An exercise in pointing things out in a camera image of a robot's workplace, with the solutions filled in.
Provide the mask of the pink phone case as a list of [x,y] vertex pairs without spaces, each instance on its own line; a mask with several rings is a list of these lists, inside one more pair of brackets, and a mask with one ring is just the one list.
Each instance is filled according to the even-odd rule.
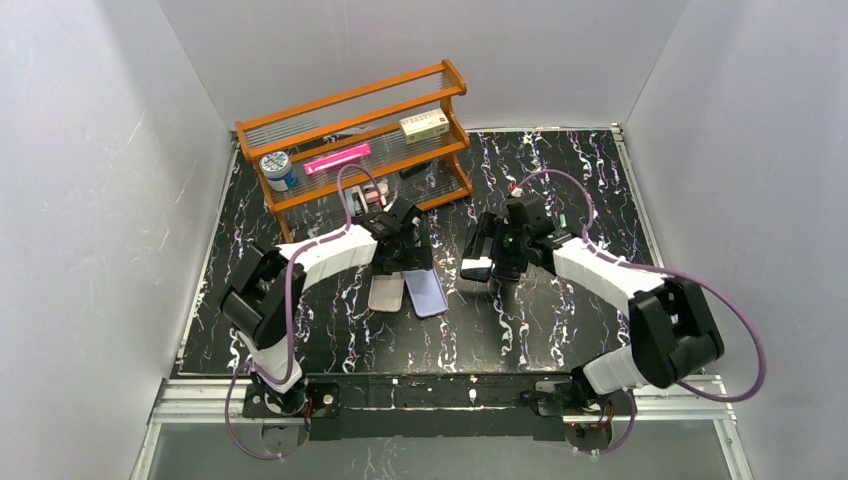
[[374,275],[371,279],[367,306],[371,311],[399,312],[404,298],[405,279],[401,272]]

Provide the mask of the phone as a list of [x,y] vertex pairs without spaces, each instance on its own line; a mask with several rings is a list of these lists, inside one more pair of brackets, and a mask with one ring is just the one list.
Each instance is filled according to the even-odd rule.
[[448,301],[434,269],[405,271],[403,277],[418,318],[437,316],[448,310]]

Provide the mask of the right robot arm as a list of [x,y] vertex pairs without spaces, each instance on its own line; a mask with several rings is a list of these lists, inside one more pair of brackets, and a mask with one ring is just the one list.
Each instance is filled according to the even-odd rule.
[[622,313],[630,342],[573,369],[577,392],[667,388],[725,352],[702,288],[692,280],[609,262],[569,228],[558,228],[539,197],[513,198],[495,217],[492,272],[506,279],[528,265],[588,289]]

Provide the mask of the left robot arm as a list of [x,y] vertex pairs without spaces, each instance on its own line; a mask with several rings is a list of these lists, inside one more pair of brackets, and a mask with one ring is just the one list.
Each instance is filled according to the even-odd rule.
[[294,315],[310,287],[362,266],[379,274],[430,268],[425,223],[423,211],[399,197],[313,239],[269,249],[252,245],[223,290],[219,310],[248,347],[259,382],[280,396],[300,382]]

